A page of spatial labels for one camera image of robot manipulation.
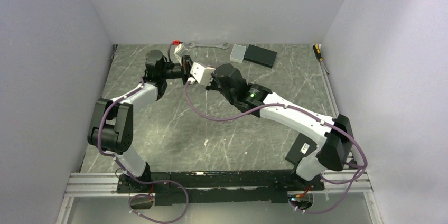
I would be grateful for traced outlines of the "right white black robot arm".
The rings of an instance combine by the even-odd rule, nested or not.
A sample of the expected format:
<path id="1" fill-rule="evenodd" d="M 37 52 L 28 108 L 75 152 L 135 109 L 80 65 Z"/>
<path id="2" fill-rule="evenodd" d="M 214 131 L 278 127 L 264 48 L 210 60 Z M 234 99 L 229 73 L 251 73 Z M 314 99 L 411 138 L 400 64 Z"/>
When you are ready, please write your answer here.
<path id="1" fill-rule="evenodd" d="M 348 139 L 346 117 L 314 113 L 287 101 L 259 84 L 247 83 L 231 64 L 223 64 L 206 73 L 208 90 L 220 92 L 240 112 L 283 124 L 310 139 L 299 147 L 301 158 L 291 175 L 298 190 L 305 189 L 312 179 L 326 170 L 342 171 L 352 148 Z"/>

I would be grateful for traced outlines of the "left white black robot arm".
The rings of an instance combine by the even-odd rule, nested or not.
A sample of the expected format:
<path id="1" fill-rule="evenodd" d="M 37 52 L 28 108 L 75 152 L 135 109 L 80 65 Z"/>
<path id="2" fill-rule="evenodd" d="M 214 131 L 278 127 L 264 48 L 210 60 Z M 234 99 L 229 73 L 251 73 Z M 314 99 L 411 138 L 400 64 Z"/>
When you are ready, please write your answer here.
<path id="1" fill-rule="evenodd" d="M 192 67 L 189 55 L 182 55 L 180 62 L 174 63 L 160 50 L 151 50 L 146 55 L 144 75 L 132 90 L 113 99 L 100 98 L 95 103 L 88 144 L 95 146 L 99 154 L 111 157 L 124 175 L 131 178 L 131 186 L 138 192 L 147 191 L 152 178 L 150 165 L 132 146 L 134 115 L 163 97 L 168 80 L 181 79 L 186 83 Z"/>

